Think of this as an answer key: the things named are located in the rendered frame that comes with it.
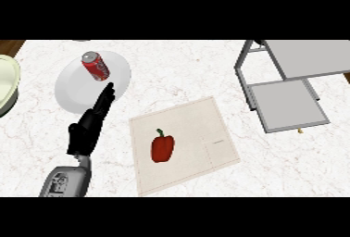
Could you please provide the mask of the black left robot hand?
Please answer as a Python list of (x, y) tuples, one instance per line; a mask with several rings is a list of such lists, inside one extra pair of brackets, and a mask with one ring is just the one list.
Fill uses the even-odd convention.
[(102, 123), (115, 100), (113, 83), (109, 82), (102, 90), (97, 101), (88, 108), (79, 121), (68, 126), (66, 153), (74, 156), (88, 156), (94, 150), (102, 132)]

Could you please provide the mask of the beige placemat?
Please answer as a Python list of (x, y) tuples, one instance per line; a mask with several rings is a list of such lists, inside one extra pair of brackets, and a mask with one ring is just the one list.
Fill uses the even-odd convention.
[[(167, 162), (150, 157), (156, 129), (174, 137)], [(161, 191), (240, 161), (212, 97), (130, 119), (139, 196)]]

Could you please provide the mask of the grey tiered shelf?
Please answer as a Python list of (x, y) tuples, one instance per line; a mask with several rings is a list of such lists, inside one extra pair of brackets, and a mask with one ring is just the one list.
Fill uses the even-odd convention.
[[(310, 78), (350, 73), (350, 40), (245, 40), (233, 69), (266, 133), (325, 125), (329, 119)], [(246, 84), (242, 65), (248, 54), (267, 52), (282, 79)]]

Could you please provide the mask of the white round plate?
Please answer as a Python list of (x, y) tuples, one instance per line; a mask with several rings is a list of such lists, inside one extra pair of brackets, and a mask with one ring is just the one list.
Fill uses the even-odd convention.
[(109, 69), (105, 81), (96, 81), (78, 56), (65, 66), (54, 84), (54, 97), (59, 106), (74, 114), (82, 114), (93, 107), (100, 92), (109, 82), (113, 83), (115, 99), (119, 99), (130, 83), (131, 69), (125, 58), (115, 52), (99, 51)]

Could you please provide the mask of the red bell pepper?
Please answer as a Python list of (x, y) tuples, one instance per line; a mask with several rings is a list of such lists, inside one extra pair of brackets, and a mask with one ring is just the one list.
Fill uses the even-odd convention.
[(171, 158), (175, 139), (171, 135), (165, 136), (162, 129), (156, 129), (158, 137), (152, 141), (150, 145), (150, 158), (155, 163), (167, 162)]

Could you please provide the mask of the red soda can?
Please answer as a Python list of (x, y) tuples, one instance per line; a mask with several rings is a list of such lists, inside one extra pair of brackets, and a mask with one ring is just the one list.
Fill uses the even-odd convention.
[(82, 54), (82, 66), (96, 81), (105, 81), (109, 77), (109, 69), (97, 52), (88, 51)]

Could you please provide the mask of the pale green bowl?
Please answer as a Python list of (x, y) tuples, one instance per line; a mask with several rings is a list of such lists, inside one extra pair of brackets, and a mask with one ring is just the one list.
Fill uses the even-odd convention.
[(16, 60), (0, 55), (0, 118), (9, 113), (17, 100), (20, 67)]

